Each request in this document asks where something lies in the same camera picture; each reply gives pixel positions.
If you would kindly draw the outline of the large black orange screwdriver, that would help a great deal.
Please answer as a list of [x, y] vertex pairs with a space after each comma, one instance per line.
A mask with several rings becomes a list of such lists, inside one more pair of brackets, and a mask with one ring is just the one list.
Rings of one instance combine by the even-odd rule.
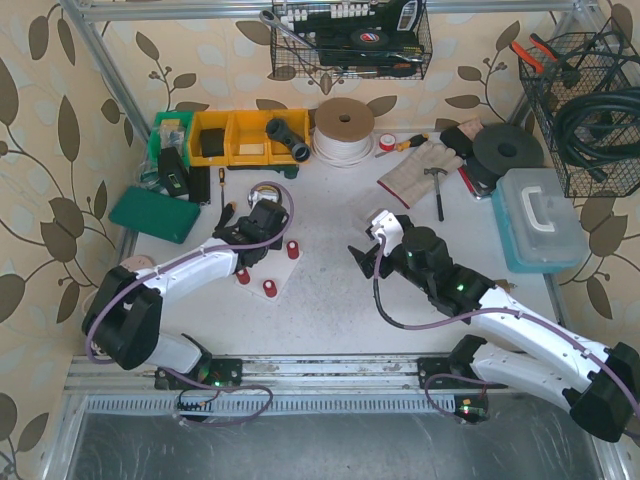
[[235, 211], [236, 211], [236, 203], [235, 202], [227, 203], [222, 208], [221, 215], [219, 217], [218, 223], [214, 228], [214, 231], [217, 232], [218, 230], [224, 229], [232, 220], [235, 214]]

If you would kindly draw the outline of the short red spring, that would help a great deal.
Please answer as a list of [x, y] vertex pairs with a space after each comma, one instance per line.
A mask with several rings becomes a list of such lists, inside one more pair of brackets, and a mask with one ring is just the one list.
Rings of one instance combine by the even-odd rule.
[[277, 286], [273, 280], [265, 280], [262, 286], [267, 298], [275, 298], [278, 295]]
[[296, 260], [300, 256], [299, 244], [295, 240], [287, 242], [287, 255], [291, 260]]

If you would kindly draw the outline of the white peg base plate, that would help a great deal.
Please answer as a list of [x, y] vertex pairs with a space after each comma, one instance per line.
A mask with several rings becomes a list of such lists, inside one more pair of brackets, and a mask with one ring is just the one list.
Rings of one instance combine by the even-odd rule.
[[[235, 285], [265, 300], [276, 301], [283, 293], [288, 280], [303, 256], [303, 251], [299, 246], [299, 258], [296, 260], [289, 259], [287, 255], [287, 242], [280, 250], [270, 250], [269, 253], [253, 267], [245, 268], [249, 270], [251, 276], [251, 282], [248, 285], [241, 285], [237, 281], [236, 276]], [[273, 280], [276, 283], [278, 295], [275, 298], [267, 298], [264, 294], [262, 284], [265, 280]]]

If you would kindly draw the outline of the large red spring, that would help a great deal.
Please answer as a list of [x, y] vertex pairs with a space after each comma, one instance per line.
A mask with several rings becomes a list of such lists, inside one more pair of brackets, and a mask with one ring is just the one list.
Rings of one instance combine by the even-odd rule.
[[251, 276], [248, 269], [242, 269], [236, 273], [236, 279], [241, 285], [248, 285], [251, 282]]

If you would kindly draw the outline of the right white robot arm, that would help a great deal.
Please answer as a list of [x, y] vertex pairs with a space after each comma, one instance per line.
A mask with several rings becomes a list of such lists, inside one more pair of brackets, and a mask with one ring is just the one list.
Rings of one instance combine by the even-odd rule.
[[517, 347], [508, 353], [480, 337], [460, 343], [457, 369], [472, 371], [472, 382], [500, 384], [544, 399], [567, 412], [592, 436], [610, 443], [631, 436], [639, 416], [639, 354], [619, 342], [607, 347], [571, 332], [523, 306], [494, 281], [459, 265], [447, 245], [428, 227], [408, 227], [396, 242], [379, 233], [368, 252], [348, 249], [372, 282], [376, 309], [389, 325], [421, 330], [394, 320], [382, 304], [381, 279], [397, 273], [421, 290], [443, 319], [431, 330], [463, 322]]

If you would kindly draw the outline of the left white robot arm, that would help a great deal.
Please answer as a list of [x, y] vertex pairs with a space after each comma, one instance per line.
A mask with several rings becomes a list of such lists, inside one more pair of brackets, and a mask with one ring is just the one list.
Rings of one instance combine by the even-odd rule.
[[124, 370], [142, 364], [192, 372], [204, 350], [186, 336], [162, 331], [163, 308], [193, 291], [261, 261], [290, 224], [285, 207], [258, 201], [250, 214], [215, 230], [195, 249], [156, 267], [108, 271], [82, 323], [85, 346], [96, 345]]

